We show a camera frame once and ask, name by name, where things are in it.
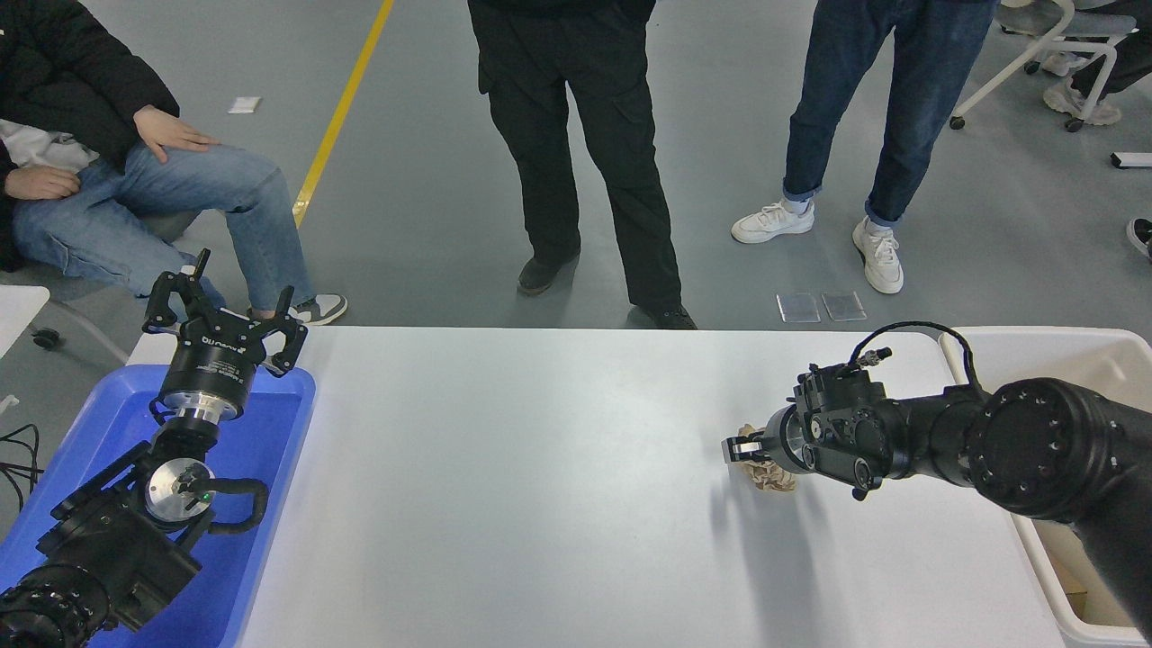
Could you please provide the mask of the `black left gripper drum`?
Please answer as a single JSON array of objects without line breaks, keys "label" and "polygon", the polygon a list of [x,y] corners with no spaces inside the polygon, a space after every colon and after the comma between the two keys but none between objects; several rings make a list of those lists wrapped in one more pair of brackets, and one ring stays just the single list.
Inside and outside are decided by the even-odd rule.
[{"label": "black left gripper drum", "polygon": [[266,357],[259,337],[243,329],[185,324],[160,387],[160,401],[170,410],[213,406],[243,410],[257,366]]}]

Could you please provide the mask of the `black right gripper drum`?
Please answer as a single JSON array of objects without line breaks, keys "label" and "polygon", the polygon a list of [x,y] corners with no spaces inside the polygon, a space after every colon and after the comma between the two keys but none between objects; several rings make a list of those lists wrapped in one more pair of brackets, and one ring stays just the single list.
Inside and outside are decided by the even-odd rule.
[{"label": "black right gripper drum", "polygon": [[796,406],[775,410],[761,431],[761,451],[782,469],[796,474]]}]

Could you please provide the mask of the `person's left hand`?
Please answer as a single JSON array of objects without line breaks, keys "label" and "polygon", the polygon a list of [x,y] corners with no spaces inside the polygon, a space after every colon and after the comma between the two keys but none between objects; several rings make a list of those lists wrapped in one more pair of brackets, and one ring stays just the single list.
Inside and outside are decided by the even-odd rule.
[{"label": "person's left hand", "polygon": [[139,131],[141,142],[147,145],[147,150],[160,164],[168,161],[169,150],[206,152],[210,146],[220,144],[213,136],[198,131],[194,126],[153,105],[136,111],[132,125]]}]

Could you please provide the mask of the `person's right hand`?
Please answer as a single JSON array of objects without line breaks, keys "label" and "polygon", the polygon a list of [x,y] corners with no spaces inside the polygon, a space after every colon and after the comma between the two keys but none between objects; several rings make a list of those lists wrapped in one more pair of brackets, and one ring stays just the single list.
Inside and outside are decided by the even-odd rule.
[{"label": "person's right hand", "polygon": [[81,180],[75,173],[53,166],[25,166],[3,178],[3,195],[13,199],[63,199],[79,190]]}]

